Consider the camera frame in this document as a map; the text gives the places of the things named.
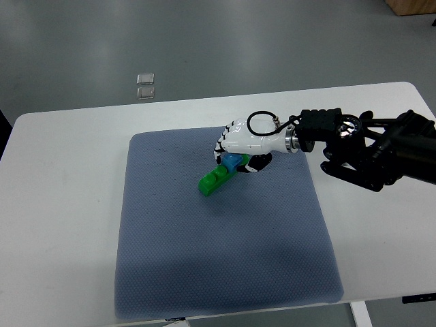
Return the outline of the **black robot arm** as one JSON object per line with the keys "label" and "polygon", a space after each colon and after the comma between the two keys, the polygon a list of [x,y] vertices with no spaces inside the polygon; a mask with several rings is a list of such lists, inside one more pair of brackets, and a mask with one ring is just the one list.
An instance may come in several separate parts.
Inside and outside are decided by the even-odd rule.
{"label": "black robot arm", "polygon": [[413,110],[393,119],[376,119],[371,111],[303,110],[295,135],[307,153],[323,142],[320,168],[359,187],[381,191],[404,176],[435,183],[435,122]]}

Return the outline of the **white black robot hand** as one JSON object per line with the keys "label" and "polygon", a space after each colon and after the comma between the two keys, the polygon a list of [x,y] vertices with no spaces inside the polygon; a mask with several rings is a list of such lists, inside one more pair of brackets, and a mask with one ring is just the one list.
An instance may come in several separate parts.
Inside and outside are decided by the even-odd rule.
{"label": "white black robot hand", "polygon": [[248,163],[237,167],[238,172],[252,173],[263,170],[272,161],[272,152],[295,153],[292,134],[294,129],[275,129],[265,119],[237,119],[226,125],[214,148],[215,161],[220,164],[226,153],[246,154]]}

